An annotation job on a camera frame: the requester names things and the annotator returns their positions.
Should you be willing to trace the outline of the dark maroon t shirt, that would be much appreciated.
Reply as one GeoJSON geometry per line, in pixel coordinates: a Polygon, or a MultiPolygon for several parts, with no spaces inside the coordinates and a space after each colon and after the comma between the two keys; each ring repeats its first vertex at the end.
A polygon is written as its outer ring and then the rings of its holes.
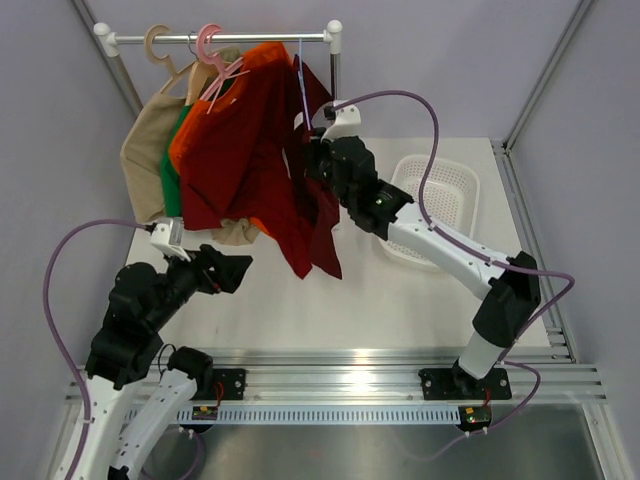
{"type": "Polygon", "coordinates": [[[314,266],[341,278],[331,233],[339,220],[337,202],[305,172],[303,138],[309,129],[294,125],[303,100],[309,99],[316,112],[329,94],[307,68],[303,81],[311,84],[311,93],[301,92],[294,68],[304,63],[279,43],[250,50],[246,63],[250,72],[240,135],[244,171],[233,214],[257,222],[275,239],[299,278],[314,266]]]}

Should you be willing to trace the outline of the light blue wire hanger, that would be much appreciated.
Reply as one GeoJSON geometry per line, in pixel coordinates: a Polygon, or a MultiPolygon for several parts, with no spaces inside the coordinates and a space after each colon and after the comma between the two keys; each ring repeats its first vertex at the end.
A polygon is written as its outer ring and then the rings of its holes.
{"type": "Polygon", "coordinates": [[[297,76],[300,88],[300,96],[301,96],[301,107],[302,107],[302,116],[304,125],[307,131],[312,130],[311,116],[308,106],[307,93],[306,93],[306,84],[304,79],[304,60],[303,60],[303,39],[298,39],[298,67],[297,67],[297,76]]]}

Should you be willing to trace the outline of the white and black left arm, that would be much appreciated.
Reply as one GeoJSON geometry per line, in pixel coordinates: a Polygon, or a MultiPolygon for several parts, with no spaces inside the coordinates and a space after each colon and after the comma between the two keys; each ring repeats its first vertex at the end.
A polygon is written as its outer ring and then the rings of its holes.
{"type": "Polygon", "coordinates": [[[159,273],[143,262],[123,267],[109,293],[103,324],[91,342],[79,387],[81,414],[56,473],[59,479],[136,479],[182,405],[224,389],[213,359],[180,347],[170,356],[153,395],[122,424],[137,390],[163,347],[162,328],[195,294],[233,294],[253,262],[204,244],[168,258],[159,273]]]}

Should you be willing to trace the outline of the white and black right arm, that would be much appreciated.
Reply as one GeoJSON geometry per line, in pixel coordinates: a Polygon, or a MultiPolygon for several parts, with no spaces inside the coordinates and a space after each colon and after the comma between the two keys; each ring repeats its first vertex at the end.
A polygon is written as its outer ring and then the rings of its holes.
{"type": "Polygon", "coordinates": [[[312,134],[305,157],[308,174],[330,189],[358,228],[426,257],[480,300],[473,334],[447,378],[460,398],[483,394],[490,371],[540,304],[535,259],[490,251],[427,218],[415,198],[379,178],[373,153],[357,136],[312,134]]]}

